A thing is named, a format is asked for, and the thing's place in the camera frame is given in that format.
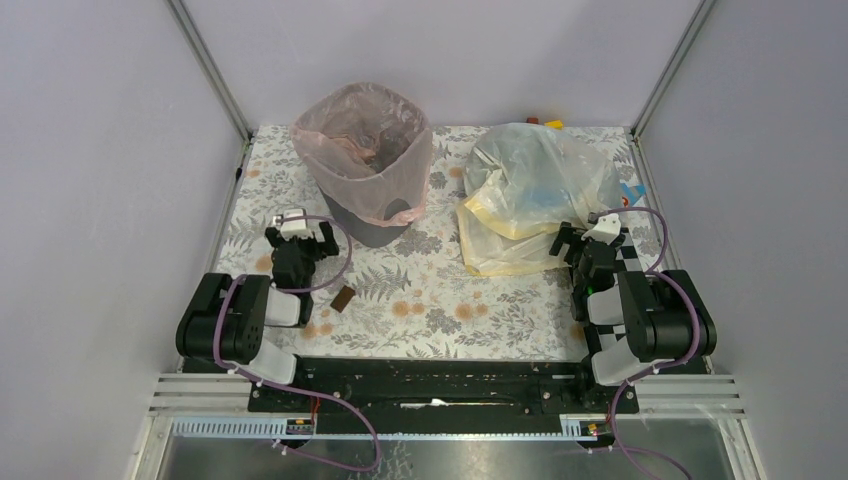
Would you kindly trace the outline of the clear yellow-rimmed plastic bag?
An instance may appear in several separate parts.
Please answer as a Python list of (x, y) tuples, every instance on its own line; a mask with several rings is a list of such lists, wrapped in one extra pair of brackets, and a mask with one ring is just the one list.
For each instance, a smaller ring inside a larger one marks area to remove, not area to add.
[(622, 204), (614, 162), (563, 131), (510, 123), (484, 133), (463, 165), (456, 209), (462, 258), (477, 276), (565, 266), (550, 255), (560, 226), (588, 228), (592, 213)]

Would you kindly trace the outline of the pink plastic trash bag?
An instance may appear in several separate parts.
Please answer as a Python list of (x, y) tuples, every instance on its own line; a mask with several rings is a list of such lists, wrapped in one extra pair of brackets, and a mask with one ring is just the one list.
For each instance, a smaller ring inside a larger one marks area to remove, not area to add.
[(348, 84), (290, 126), (319, 188), (360, 220), (406, 226), (426, 210), (433, 129), (421, 108), (373, 82)]

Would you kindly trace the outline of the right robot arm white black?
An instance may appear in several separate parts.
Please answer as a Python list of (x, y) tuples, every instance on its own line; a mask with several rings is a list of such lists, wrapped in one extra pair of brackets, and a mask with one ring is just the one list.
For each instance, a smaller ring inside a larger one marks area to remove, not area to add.
[(588, 375), (573, 386), (583, 410), (601, 410), (613, 398), (612, 386), (644, 370), (713, 353), (715, 324), (690, 275), (644, 270), (626, 228), (604, 242), (591, 230), (563, 222), (549, 253), (565, 261), (572, 315), (589, 349)]

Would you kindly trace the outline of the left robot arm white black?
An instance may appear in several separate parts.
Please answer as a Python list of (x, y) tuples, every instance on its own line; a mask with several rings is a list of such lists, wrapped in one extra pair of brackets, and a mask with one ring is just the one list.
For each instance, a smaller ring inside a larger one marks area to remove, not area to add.
[(285, 410), (304, 407), (311, 387), (296, 375), (297, 356), (267, 339), (265, 328), (296, 328), (309, 322), (312, 293), (334, 283), (350, 265), (348, 250), (335, 276), (313, 283), (317, 263), (340, 254), (334, 233), (343, 230), (338, 222), (318, 215), (276, 217), (265, 230), (272, 247), (271, 273), (204, 274), (176, 330), (179, 355), (272, 386), (272, 398)]

